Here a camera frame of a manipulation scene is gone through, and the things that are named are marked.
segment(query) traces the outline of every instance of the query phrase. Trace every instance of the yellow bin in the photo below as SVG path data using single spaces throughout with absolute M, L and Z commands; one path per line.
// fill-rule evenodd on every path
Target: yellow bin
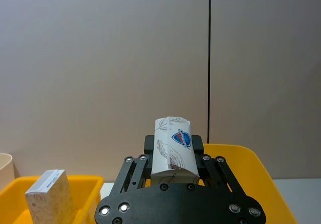
M 256 199 L 266 215 L 266 224 L 297 224 L 273 180 L 256 154 L 242 146 L 204 145 L 205 153 L 224 156 L 248 196 Z
M 39 177 L 20 177 L 0 192 L 1 224 L 32 224 L 25 192 Z M 68 176 L 71 195 L 78 209 L 73 224 L 95 224 L 95 210 L 100 201 L 104 179 L 99 176 Z

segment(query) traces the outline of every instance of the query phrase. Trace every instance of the blue logo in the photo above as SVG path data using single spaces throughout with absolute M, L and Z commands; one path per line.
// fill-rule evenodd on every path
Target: blue logo
M 178 130 L 179 132 L 174 134 L 172 136 L 172 139 L 189 149 L 192 143 L 190 135 L 184 132 L 183 130 L 180 130 L 180 129 Z

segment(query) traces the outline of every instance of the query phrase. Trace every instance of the beige cup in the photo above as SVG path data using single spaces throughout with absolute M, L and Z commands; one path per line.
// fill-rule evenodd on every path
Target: beige cup
M 14 179 L 12 156 L 0 153 L 0 191 Z

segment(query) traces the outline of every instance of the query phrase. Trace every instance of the black seam line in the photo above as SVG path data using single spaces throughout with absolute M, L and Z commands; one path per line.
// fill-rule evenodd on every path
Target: black seam line
M 211 98 L 211 1 L 209 0 L 208 77 L 207 77 L 207 143 L 210 142 L 210 98 Z

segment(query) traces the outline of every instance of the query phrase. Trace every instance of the white table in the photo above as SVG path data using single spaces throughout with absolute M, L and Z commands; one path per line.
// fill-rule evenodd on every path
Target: white table
M 321 179 L 274 180 L 296 220 L 301 224 L 321 223 Z M 101 198 L 109 195 L 114 183 L 105 183 Z

